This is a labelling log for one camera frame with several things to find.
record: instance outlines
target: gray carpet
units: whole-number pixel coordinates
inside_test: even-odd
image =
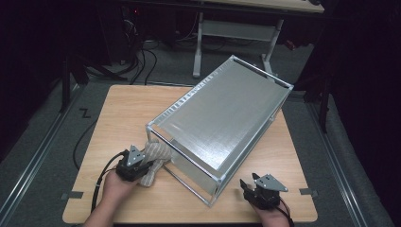
[[[146,44],[147,48],[157,56],[157,64],[148,81],[163,83],[179,83],[194,85],[201,81],[216,67],[235,53],[239,58],[260,67],[261,61],[257,55],[261,43],[250,44],[244,51],[244,46],[210,44],[205,46],[200,79],[193,79],[192,66],[194,47],[176,46],[174,48],[157,43]],[[271,58],[271,66],[279,78],[295,82],[301,73],[313,46],[300,47],[294,51],[282,45],[275,48]],[[142,83],[145,75],[155,62],[153,57],[145,52],[146,68],[136,83]],[[110,67],[117,71],[125,66]],[[131,78],[135,70],[125,75]],[[8,226],[71,226],[62,221],[62,213],[66,200],[61,199],[63,193],[69,192],[78,174],[73,163],[73,150],[88,127],[99,116],[103,101],[112,84],[126,84],[107,78],[91,77],[90,83],[73,103],[70,113],[66,116],[60,132],[56,135],[51,148],[44,159],[34,180],[31,182],[21,202],[13,212]],[[55,88],[42,108],[35,113],[29,122],[29,127],[14,146],[8,158],[1,163],[0,171],[0,204],[6,201],[12,187],[23,173],[26,165],[36,149],[41,144],[47,130],[57,117],[61,106],[61,87]],[[306,105],[297,96],[289,98],[283,107],[288,122],[288,128],[303,167],[310,188],[318,192],[314,197],[318,220],[313,223],[297,223],[296,226],[354,226],[347,206],[343,200],[332,169],[328,163],[323,140],[319,129],[313,124]],[[327,136],[330,138],[346,175],[356,192],[360,206],[365,214],[368,226],[392,226],[386,211],[379,202],[369,180],[364,174],[355,153],[352,150],[346,132],[340,123],[333,100],[330,101],[330,112],[327,118]],[[82,138],[77,146],[78,164],[83,158],[89,144],[93,128]]]

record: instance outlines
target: hand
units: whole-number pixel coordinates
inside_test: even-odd
[[[117,208],[130,195],[139,181],[140,179],[133,182],[123,181],[115,169],[110,170],[103,185],[101,202],[107,202],[108,205]]]
[[[261,210],[252,204],[251,204],[251,206],[252,206],[253,210],[256,212],[256,214],[262,220],[263,227],[288,227],[289,226],[288,219],[277,209]],[[285,212],[287,211],[287,208],[281,201],[280,201],[280,204],[278,205],[278,207]]]
[[[109,171],[103,185],[103,196],[94,212],[86,219],[85,227],[113,226],[113,216],[118,206],[126,199],[140,179],[126,182],[120,179],[115,169]]]

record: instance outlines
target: metal rail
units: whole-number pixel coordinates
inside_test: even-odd
[[[47,132],[44,137],[42,143],[36,149],[35,154],[30,160],[29,164],[26,166],[21,177],[18,179],[16,185],[12,189],[11,193],[9,193],[9,197],[6,202],[0,209],[0,226],[7,226],[9,220],[11,219],[15,209],[20,203],[21,199],[24,197],[24,194],[28,190],[30,184],[34,180],[36,174],[38,173],[42,163],[44,162],[45,157],[47,156],[51,146],[53,144],[56,135],[58,134],[60,127],[71,110],[74,102],[78,99],[83,91],[84,86],[75,86],[73,89],[73,98],[70,102],[68,108],[66,108],[63,112],[59,113],[53,122],[50,130]]]
[[[342,171],[342,167],[339,160],[337,159],[336,152],[331,146],[327,134],[322,131],[316,107],[313,103],[306,103],[306,108],[309,111],[309,114],[312,116],[313,123],[323,140],[328,163],[331,170],[333,171],[334,178],[336,179],[337,185],[339,186],[340,193],[342,195],[342,198],[344,199],[345,205],[348,208],[348,212],[351,216],[352,221],[354,222],[354,225],[360,227],[368,226],[365,217],[360,210],[359,204],[357,203],[357,198],[355,196],[354,190],[349,184],[344,172]]]

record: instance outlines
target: transparent acrylic box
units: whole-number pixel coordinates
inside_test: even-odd
[[[148,139],[172,147],[164,168],[212,206],[292,88],[232,56],[150,121]]]

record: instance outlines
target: wooden table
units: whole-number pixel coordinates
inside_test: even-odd
[[[81,199],[69,199],[63,220],[82,223],[90,214],[96,180],[107,162],[131,144],[145,146],[145,124],[156,117],[190,88],[164,86],[112,86],[92,140],[79,170],[73,191],[83,192]],[[254,147],[247,160],[228,183],[212,208],[164,169],[156,175],[150,188],[138,186],[118,210],[118,223],[255,223],[254,210],[242,197],[239,179],[252,183],[252,173],[272,174],[288,188],[281,193],[296,222],[311,222],[317,212],[310,196],[301,195],[307,188],[305,176],[280,112]]]

